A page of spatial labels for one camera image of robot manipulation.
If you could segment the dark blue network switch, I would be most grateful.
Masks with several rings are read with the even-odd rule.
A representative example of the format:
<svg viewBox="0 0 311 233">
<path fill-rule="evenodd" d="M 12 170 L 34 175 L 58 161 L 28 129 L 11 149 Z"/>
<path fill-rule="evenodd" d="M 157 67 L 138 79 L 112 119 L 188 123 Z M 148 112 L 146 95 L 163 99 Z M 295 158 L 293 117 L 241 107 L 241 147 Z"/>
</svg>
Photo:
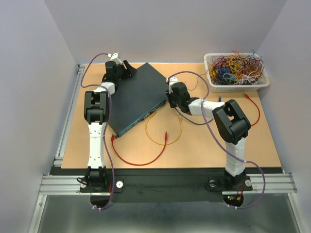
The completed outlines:
<svg viewBox="0 0 311 233">
<path fill-rule="evenodd" d="M 166 78 L 149 63 L 137 68 L 137 73 L 119 82 L 112 94 L 109 126 L 119 138 L 143 121 L 167 101 Z"/>
</svg>

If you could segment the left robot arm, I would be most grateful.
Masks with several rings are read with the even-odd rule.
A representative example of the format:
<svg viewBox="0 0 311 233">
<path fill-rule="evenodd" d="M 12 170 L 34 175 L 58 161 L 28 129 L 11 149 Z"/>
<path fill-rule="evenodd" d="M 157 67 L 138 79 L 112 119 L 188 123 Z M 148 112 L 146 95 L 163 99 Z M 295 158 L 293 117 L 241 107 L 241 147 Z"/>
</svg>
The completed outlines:
<svg viewBox="0 0 311 233">
<path fill-rule="evenodd" d="M 84 101 L 84 119 L 89 131 L 89 159 L 81 186 L 99 192 L 109 187 L 105 174 L 104 132 L 110 116 L 110 96 L 118 89 L 120 80 L 130 78 L 137 72 L 127 60 L 117 62 L 116 59 L 107 61 L 105 70 L 100 84 L 87 85 L 95 89 L 85 92 Z"/>
</svg>

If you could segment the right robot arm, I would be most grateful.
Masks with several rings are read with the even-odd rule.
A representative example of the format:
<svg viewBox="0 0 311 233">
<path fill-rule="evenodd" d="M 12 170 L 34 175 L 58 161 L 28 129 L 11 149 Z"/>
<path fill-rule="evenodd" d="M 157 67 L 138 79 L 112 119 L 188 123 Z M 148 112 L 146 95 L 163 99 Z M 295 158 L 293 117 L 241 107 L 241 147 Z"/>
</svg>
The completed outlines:
<svg viewBox="0 0 311 233">
<path fill-rule="evenodd" d="M 227 102 L 192 98 L 186 85 L 180 81 L 169 83 L 166 92 L 171 108 L 178 107 L 183 113 L 212 119 L 219 135 L 225 141 L 226 166 L 224 185 L 235 189 L 245 178 L 244 147 L 251 124 L 235 100 Z"/>
</svg>

